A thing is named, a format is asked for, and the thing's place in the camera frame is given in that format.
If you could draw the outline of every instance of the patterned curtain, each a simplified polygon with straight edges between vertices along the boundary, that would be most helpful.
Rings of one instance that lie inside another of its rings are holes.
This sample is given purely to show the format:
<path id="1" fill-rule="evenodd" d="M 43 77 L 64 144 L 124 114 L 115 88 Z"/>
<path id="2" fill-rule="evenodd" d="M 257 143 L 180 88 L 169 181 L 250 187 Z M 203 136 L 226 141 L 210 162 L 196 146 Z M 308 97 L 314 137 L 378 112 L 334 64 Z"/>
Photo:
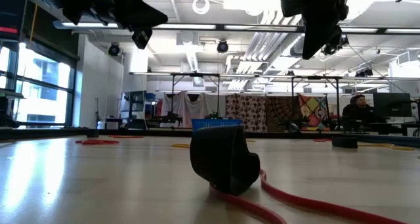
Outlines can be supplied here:
<path id="1" fill-rule="evenodd" d="M 284 125 L 279 123 L 292 119 L 291 100 L 291 97 L 266 98 L 265 108 L 268 132 L 283 132 L 286 129 Z"/>
<path id="2" fill-rule="evenodd" d="M 302 115 L 309 119 L 308 126 L 317 127 L 327 119 L 327 97 L 307 97 L 299 95 L 299 106 Z"/>
<path id="3" fill-rule="evenodd" d="M 266 132 L 266 97 L 226 96 L 226 116 L 242 120 L 245 131 Z"/>

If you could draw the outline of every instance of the black rubber object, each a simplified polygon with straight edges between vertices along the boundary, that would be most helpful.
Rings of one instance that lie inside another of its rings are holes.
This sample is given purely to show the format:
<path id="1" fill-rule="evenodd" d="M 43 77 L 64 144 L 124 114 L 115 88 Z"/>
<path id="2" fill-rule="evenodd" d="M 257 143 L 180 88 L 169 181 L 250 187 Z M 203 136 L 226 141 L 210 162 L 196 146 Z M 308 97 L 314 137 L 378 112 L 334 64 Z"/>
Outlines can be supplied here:
<path id="1" fill-rule="evenodd" d="M 227 194 L 242 194 L 259 176 L 260 159 L 248 150 L 238 125 L 197 130 L 191 139 L 190 159 L 200 177 Z"/>
<path id="2" fill-rule="evenodd" d="M 331 142 L 333 146 L 340 147 L 340 148 L 358 148 L 357 138 L 332 137 Z"/>

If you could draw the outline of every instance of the blue basket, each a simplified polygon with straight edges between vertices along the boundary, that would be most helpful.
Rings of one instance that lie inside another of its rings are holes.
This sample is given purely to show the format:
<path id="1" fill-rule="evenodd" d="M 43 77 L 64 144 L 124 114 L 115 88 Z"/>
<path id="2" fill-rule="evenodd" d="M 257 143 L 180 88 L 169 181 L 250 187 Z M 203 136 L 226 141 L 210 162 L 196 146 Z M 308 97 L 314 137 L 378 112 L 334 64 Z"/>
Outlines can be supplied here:
<path id="1" fill-rule="evenodd" d="M 199 128 L 215 127 L 223 125 L 241 125 L 242 120 L 223 120 L 223 119 L 191 119 L 192 131 L 196 132 Z"/>

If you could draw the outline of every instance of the red light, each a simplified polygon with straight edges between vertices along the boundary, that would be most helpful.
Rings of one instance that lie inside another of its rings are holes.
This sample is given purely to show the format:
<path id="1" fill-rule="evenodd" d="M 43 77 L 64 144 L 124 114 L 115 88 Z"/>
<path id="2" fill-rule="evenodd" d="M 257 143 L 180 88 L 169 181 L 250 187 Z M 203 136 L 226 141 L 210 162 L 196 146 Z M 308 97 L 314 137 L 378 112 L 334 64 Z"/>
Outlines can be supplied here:
<path id="1" fill-rule="evenodd" d="M 14 28 L 6 28 L 6 27 L 0 27 L 0 32 L 10 33 L 10 34 L 17 34 L 18 30 Z"/>

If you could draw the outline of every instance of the man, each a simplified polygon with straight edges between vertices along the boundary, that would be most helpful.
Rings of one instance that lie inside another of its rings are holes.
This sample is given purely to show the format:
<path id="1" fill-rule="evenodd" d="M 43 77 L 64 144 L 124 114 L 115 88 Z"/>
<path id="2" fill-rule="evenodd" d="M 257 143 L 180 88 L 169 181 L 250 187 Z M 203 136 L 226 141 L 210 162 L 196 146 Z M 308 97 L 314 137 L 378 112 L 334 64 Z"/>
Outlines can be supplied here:
<path id="1" fill-rule="evenodd" d="M 355 121 L 360 120 L 365 123 L 385 123 L 383 118 L 375 116 L 373 107 L 366 103 L 364 95 L 356 95 L 350 99 L 350 104 L 343 109 L 343 118 Z"/>

